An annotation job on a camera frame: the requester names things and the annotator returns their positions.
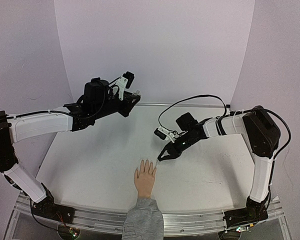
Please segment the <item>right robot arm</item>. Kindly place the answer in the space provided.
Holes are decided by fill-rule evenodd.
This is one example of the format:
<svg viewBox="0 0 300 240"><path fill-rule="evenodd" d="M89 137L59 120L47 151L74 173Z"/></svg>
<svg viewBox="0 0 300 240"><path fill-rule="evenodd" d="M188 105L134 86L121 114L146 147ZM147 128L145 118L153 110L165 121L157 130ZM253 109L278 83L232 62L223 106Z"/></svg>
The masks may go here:
<svg viewBox="0 0 300 240"><path fill-rule="evenodd" d="M254 163L252 188L249 199L261 203L270 193L273 162L278 153L281 131L262 106L245 111L232 111L224 116L197 121L189 113L176 120L181 134L163 126L154 134L168 143L157 159L174 160L201 140L229 135L241 135Z"/></svg>

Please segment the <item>mannequin hand with long nails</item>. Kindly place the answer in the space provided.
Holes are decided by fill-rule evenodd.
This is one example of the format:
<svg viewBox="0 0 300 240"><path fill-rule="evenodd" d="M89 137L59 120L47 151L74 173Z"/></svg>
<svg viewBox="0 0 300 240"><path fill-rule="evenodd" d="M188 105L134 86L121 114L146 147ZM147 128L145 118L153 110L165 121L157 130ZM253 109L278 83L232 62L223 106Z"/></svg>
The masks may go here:
<svg viewBox="0 0 300 240"><path fill-rule="evenodd" d="M134 173L134 185L137 190L137 197L150 199L155 184L157 168L152 161L142 160L139 168Z"/></svg>

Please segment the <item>aluminium back rail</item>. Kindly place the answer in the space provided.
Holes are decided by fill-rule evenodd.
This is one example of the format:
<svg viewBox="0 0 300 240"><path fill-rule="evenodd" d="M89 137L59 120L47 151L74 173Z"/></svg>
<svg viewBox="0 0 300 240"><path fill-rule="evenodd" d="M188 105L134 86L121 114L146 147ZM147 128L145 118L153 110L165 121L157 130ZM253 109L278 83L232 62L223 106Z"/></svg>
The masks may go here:
<svg viewBox="0 0 300 240"><path fill-rule="evenodd" d="M137 106L145 107L170 107L172 103L153 103L153 102L139 102ZM223 109L222 105L213 105L213 104L190 104L190 103L178 103L174 105L175 107L184 107L184 108L217 108Z"/></svg>

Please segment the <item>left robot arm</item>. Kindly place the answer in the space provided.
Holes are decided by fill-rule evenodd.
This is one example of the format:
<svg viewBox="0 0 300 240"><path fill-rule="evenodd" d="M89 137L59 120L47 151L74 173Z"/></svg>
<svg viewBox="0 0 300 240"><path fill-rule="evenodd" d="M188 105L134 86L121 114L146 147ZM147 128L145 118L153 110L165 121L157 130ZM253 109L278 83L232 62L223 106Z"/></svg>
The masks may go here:
<svg viewBox="0 0 300 240"><path fill-rule="evenodd" d="M37 209L46 218L54 218L58 208L52 203L48 189L23 167L13 145L41 135L81 131L114 113L128 117L141 99L138 92L127 91L134 78L129 71L112 82L93 78L85 84L84 93L77 102L52 110L19 115L0 111L0 173L38 203Z"/></svg>

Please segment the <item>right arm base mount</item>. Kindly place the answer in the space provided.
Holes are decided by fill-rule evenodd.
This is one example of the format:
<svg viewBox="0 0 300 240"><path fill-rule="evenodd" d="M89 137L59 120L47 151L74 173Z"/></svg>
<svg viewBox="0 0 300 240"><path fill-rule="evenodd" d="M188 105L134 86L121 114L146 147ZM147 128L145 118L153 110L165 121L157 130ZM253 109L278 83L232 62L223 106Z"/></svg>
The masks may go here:
<svg viewBox="0 0 300 240"><path fill-rule="evenodd" d="M235 210L228 210L224 212L223 220L227 230L235 229L237 227L245 227L250 224L257 224L268 219L268 212L263 209L260 213L253 213L247 208L240 208Z"/></svg>

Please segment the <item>aluminium front rail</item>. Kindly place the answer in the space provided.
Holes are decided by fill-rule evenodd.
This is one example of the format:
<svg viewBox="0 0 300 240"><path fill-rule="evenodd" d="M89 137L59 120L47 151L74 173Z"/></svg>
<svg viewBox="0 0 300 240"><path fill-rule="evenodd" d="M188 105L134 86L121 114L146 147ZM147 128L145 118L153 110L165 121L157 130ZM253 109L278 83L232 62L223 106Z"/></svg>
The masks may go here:
<svg viewBox="0 0 300 240"><path fill-rule="evenodd" d="M53 202L52 196L36 203L21 193L13 210L17 212L19 209L23 209L41 227L51 229L51 226L39 221L40 218L59 224L62 228L54 228L53 231L66 234L71 239L75 238L77 229L89 229L101 233L118 232L123 240L162 240L166 236L207 233L217 233L221 240L238 240L242 232L264 227L272 216L279 220L279 235L285 240L292 238L282 210L276 201L268 199L258 204L257 209L163 214L156 200L141 193L134 197L134 205L126 213L60 205Z"/></svg>

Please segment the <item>clear nail polish bottle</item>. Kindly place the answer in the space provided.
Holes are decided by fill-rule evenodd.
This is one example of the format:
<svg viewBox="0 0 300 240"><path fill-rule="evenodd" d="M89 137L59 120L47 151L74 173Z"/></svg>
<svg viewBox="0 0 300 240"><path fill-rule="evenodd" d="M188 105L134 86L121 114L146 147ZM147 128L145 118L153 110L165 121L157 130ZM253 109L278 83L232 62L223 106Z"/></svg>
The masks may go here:
<svg viewBox="0 0 300 240"><path fill-rule="evenodd" d="M137 90L135 92L132 93L133 96L141 96L140 91Z"/></svg>

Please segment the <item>aluminium rail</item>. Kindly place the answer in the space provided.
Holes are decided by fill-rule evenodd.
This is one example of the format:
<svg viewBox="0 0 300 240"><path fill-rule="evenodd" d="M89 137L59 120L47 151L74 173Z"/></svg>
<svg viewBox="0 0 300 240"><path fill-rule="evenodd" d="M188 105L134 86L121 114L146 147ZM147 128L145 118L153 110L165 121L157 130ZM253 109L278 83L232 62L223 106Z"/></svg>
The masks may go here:
<svg viewBox="0 0 300 240"><path fill-rule="evenodd" d="M71 239L75 238L77 229L89 229L101 233L118 232L123 240L162 240L166 236L207 233L217 233L221 240L238 240L242 232L264 227L272 216L279 220L279 235L285 240L292 238L282 210L276 201L268 199L258 204L257 209L163 214L156 200L141 193L134 197L134 205L126 213L60 205L53 202L52 196L36 203L21 193L13 210L17 212L19 209L23 209L41 227L51 229L51 226L39 221L40 218L59 224L62 228L54 228L53 231L66 234Z"/></svg>
<svg viewBox="0 0 300 240"><path fill-rule="evenodd" d="M137 106L145 107L170 107L172 103L153 103L153 102L139 102ZM223 109L222 105L213 105L213 104L190 104L190 103L178 103L174 105L175 107L184 107L184 108L217 108Z"/></svg>

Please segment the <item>grey sleeve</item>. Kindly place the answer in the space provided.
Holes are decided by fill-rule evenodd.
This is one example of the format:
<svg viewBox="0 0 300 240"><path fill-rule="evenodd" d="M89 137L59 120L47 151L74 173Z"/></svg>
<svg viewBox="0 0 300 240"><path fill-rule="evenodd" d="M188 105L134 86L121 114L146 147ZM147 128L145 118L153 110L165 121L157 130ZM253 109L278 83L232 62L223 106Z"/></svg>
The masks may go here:
<svg viewBox="0 0 300 240"><path fill-rule="evenodd" d="M122 228L123 240L164 239L164 218L157 201L152 198L138 198L130 209Z"/></svg>

